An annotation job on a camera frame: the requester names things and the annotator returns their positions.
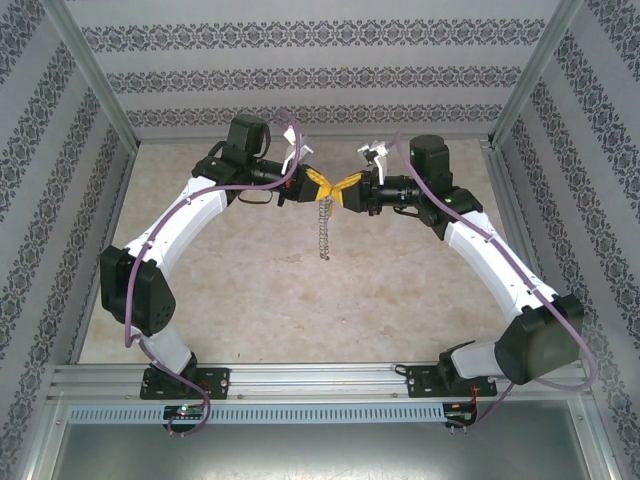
vented metal strip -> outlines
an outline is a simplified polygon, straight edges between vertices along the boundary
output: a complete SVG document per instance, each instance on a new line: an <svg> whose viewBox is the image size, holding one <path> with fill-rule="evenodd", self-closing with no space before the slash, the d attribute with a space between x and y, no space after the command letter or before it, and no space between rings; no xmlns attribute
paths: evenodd
<svg viewBox="0 0 640 480"><path fill-rule="evenodd" d="M162 405L77 405L71 408L72 425L140 425L162 423ZM442 403L371 403L326 405L218 405L211 424L330 424L443 422ZM197 420L176 420L195 424Z"/></svg>

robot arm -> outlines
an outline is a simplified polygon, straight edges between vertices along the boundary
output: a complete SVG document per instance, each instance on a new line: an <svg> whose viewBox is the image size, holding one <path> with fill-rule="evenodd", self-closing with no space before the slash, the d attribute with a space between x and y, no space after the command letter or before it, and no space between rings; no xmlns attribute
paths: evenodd
<svg viewBox="0 0 640 480"><path fill-rule="evenodd" d="M295 135L290 133L292 130L287 130L289 135L285 137L293 145ZM192 171L193 178L162 216L124 249L109 246L101 255L102 305L116 320L124 323L127 283L136 257L149 243L151 232L167 212L185 199L197 197L168 218L142 258L135 278L132 315L133 335L144 342L146 349L161 364L187 379L195 372L197 360L170 323L176 302L167 280L185 248L240 192L220 190L194 194L215 185L268 184L280 180L286 173L286 165L262 158L268 150L269 138L268 126L261 119L248 115L234 118L227 141L219 142L198 162ZM258 156L265 139L265 152ZM301 147L306 154L312 153L304 138ZM321 186L312 180L313 172L304 165L289 182L278 188L279 205L285 199L315 201Z"/></svg>
<svg viewBox="0 0 640 480"><path fill-rule="evenodd" d="M463 218L490 233L523 269L534 285L533 289L580 332L584 311L576 297L560 297L537 278L500 238L476 198L468 190L453 185L449 151L444 140L423 135L411 140L410 149L412 166L436 196ZM363 149L363 154L367 163L375 163L373 149ZM522 385L578 359L579 347L570 334L494 245L437 208L412 178L389 176L383 183L381 173L377 167L359 172L356 174L358 181L342 189L336 200L345 208L366 211L369 215L379 214L383 206L392 206L396 213L420 219L440 240L446 241L467 260L498 302L507 322L505 333L495 342L471 341L440 354L438 370L445 385L451 387L456 382L480 376L505 376ZM408 207L414 207L417 212L406 212Z"/></svg>

enclosure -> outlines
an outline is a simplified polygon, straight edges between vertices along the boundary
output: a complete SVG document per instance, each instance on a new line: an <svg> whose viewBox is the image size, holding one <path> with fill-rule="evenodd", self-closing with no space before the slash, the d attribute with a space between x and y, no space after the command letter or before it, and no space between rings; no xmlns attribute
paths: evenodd
<svg viewBox="0 0 640 480"><path fill-rule="evenodd" d="M4 0L0 478L640 477L637 9ZM280 108L333 185L369 168L363 143L444 137L454 184L584 307L593 387L531 382L449 435L443 412L469 396L413 398L397 365L499 337L487 286L391 208L334 202L323 260L319 203L276 193L234 201L171 272L172 325L199 365L230 374L209 425L165 438L181 402L139 398L148 359L102 308L100 255L158 219L236 115ZM284 160L281 134L272 124L267 159ZM395 148L387 160L408 175ZM576 385L585 368L550 378Z"/></svg>

cable tie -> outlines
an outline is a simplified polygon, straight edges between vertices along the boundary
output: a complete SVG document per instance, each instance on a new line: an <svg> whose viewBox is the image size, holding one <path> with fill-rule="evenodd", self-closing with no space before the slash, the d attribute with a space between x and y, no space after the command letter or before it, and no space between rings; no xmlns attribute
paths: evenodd
<svg viewBox="0 0 640 480"><path fill-rule="evenodd" d="M498 236L498 232L493 232L489 238L484 239L484 242L491 243L493 239L496 238L497 236Z"/></svg>

aluminum frame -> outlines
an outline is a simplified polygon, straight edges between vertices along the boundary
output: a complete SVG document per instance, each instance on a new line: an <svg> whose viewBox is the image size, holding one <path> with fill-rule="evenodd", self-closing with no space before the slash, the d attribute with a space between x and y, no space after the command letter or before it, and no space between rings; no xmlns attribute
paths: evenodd
<svg viewBox="0 0 640 480"><path fill-rule="evenodd" d="M91 51L91 47L71 15L66 2L64 0L43 0L42 6L62 36L65 45L118 132L120 139L126 143L128 150L137 148L140 141L133 125L118 102L105 72Z"/></svg>
<svg viewBox="0 0 640 480"><path fill-rule="evenodd" d="M464 402L469 397L409 398L406 379L394 371L396 363L360 364L237 364L202 365L231 369L229 396L215 405L355 404L416 405ZM68 365L56 367L44 413L35 434L22 480L50 479L63 446L74 406L176 405L180 401L146 401L139 398L147 365ZM567 385L584 381L576 362L545 378ZM509 382L496 379L498 392ZM494 398L479 398L492 402ZM620 479L602 420L588 392L554 390L536 382L515 388L506 401L556 400L567 402L582 454L594 480Z"/></svg>
<svg viewBox="0 0 640 480"><path fill-rule="evenodd" d="M551 15L547 27L542 32L542 36L529 58L527 66L524 68L522 75L520 75L513 93L505 103L496 126L491 132L494 145L500 145L509 134L509 130L511 130L522 111L529 94L538 83L549 59L553 56L553 51L557 48L581 5L581 0L560 0L558 2L556 10Z"/></svg>

